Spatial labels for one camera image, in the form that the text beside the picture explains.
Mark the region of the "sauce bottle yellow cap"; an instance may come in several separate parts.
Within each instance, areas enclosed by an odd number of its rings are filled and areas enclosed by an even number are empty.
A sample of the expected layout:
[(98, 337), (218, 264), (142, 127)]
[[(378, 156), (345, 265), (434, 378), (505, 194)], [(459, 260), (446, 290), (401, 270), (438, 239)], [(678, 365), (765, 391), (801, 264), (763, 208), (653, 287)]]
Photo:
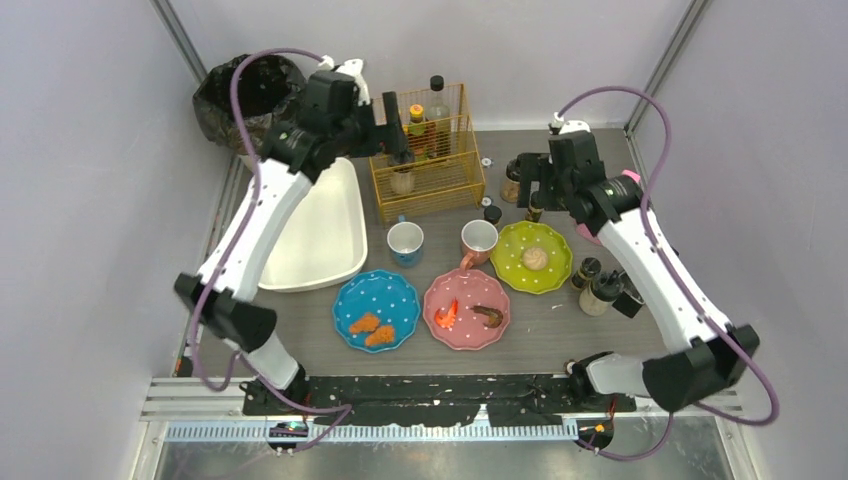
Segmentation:
[(424, 109), (420, 104), (409, 107), (409, 123), (406, 127), (407, 139), (416, 161), (428, 158), (428, 130), (424, 117)]

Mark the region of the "tall clear oil bottle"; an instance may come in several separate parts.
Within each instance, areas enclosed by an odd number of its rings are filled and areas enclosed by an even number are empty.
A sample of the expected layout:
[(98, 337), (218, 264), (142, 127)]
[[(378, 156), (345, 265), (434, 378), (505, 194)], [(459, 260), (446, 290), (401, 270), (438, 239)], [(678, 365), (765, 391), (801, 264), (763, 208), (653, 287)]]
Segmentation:
[(445, 81), (441, 75), (430, 77), (431, 96), (425, 118), (433, 128), (430, 155), (444, 159), (451, 154), (451, 110), (444, 98)]

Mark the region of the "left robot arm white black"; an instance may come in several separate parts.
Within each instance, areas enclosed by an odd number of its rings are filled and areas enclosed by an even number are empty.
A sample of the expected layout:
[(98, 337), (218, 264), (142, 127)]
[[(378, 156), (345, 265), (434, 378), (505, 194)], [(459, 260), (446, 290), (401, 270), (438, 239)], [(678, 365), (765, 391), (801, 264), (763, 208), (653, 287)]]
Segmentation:
[(377, 123), (363, 68), (351, 59), (309, 77), (295, 119), (272, 127), (254, 156), (254, 177), (220, 243), (197, 273), (174, 283), (191, 312), (190, 346), (200, 329), (212, 333), (251, 367), (250, 392), (302, 412), (305, 370), (282, 345), (276, 312), (252, 301), (285, 224), (336, 159), (385, 153), (403, 166), (414, 161), (396, 93), (383, 93), (385, 121)]

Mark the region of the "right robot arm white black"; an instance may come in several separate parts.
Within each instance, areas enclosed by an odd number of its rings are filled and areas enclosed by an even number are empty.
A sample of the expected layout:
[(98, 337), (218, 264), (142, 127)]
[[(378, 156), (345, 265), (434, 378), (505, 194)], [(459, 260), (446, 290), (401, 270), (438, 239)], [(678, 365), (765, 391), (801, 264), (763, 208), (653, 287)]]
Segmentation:
[(652, 313), (665, 345), (654, 358), (603, 352), (576, 365), (580, 394), (647, 396), (677, 412), (738, 383), (760, 346), (750, 325), (734, 325), (700, 289), (666, 241), (631, 176), (610, 176), (594, 135), (553, 135), (546, 153), (521, 153), (518, 205), (532, 199), (565, 211), (619, 262)]

